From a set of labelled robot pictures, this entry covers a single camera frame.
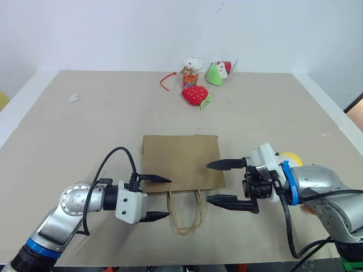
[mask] white wall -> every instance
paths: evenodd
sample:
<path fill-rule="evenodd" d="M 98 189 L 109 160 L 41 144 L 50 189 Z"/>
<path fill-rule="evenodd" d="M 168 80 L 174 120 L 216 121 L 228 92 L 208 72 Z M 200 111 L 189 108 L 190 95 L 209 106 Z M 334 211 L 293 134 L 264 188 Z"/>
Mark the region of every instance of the white wall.
<path fill-rule="evenodd" d="M 309 69 L 342 109 L 363 92 L 363 1 L 344 3 L 332 25 L 339 36 Z"/>
<path fill-rule="evenodd" d="M 238 57 L 236 71 L 312 72 L 317 79 L 329 62 L 339 67 L 347 55 L 357 59 L 359 44 L 349 45 L 357 42 L 361 8 L 361 0 L 0 0 L 0 34 L 7 41 L 0 58 L 8 59 L 0 74 L 7 67 L 23 74 L 174 71 L 196 54 L 206 66 Z M 1 79 L 5 91 L 14 84 Z M 332 98 L 340 100 L 340 93 Z"/>

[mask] strawberry plush toy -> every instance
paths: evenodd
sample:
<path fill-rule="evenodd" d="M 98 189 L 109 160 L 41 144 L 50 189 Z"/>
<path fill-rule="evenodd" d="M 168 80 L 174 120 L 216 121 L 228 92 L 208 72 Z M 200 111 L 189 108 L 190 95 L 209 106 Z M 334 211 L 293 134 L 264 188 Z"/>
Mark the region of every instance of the strawberry plush toy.
<path fill-rule="evenodd" d="M 212 101 L 212 96 L 208 93 L 208 90 L 203 86 L 191 86 L 185 88 L 181 94 L 184 98 L 193 106 L 198 106 L 198 109 L 203 109 L 203 106 L 207 102 Z"/>

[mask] paper bag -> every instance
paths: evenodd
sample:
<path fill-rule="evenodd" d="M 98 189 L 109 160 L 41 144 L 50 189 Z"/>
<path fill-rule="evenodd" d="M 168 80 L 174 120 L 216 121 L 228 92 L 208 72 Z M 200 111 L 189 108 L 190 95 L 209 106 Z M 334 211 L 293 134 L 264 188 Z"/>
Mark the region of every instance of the paper bag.
<path fill-rule="evenodd" d="M 223 171 L 205 165 L 220 159 L 215 135 L 145 135 L 142 143 L 143 172 L 165 177 L 172 183 L 145 181 L 142 191 L 159 193 L 209 190 L 225 187 Z"/>

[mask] paper bag handle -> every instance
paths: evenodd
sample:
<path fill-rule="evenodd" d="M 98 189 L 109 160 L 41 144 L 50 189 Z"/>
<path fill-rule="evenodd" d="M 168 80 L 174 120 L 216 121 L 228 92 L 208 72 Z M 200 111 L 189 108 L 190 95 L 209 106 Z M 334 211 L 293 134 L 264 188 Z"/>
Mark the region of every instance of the paper bag handle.
<path fill-rule="evenodd" d="M 192 225 L 188 228 L 181 228 L 179 227 L 178 224 L 178 219 L 176 217 L 176 212 L 174 209 L 174 205 L 172 203 L 172 193 L 171 191 L 168 191 L 168 204 L 169 204 L 169 210 L 170 210 L 170 215 L 172 217 L 172 221 L 173 224 L 176 228 L 176 231 L 178 232 L 179 235 L 188 235 L 191 231 L 195 230 L 196 228 L 198 228 L 199 226 L 202 225 L 203 219 L 204 219 L 204 204 L 201 200 L 200 197 L 200 190 L 196 190 L 196 195 L 197 195 L 197 210 L 195 212 L 195 217 L 194 217 L 194 221 L 192 223 Z"/>

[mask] blue ring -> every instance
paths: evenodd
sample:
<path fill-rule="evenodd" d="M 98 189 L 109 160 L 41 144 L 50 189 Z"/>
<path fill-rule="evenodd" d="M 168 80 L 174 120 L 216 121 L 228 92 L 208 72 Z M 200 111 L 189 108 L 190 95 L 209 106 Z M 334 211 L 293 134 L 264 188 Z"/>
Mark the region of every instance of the blue ring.
<path fill-rule="evenodd" d="M 47 248 L 44 248 L 41 245 L 34 242 L 33 239 L 31 238 L 28 239 L 27 245 L 35 252 L 38 252 L 40 255 L 48 258 L 58 259 L 62 255 L 62 252 L 55 252 Z"/>
<path fill-rule="evenodd" d="M 290 184 L 290 188 L 291 188 L 291 195 L 293 197 L 292 202 L 291 202 L 291 206 L 295 206 L 299 204 L 299 194 L 297 192 L 297 185 L 294 179 L 293 174 L 291 173 L 290 170 L 290 166 L 289 166 L 289 161 L 288 160 L 284 160 L 284 164 L 282 165 L 282 170 L 285 173 L 285 176 Z"/>

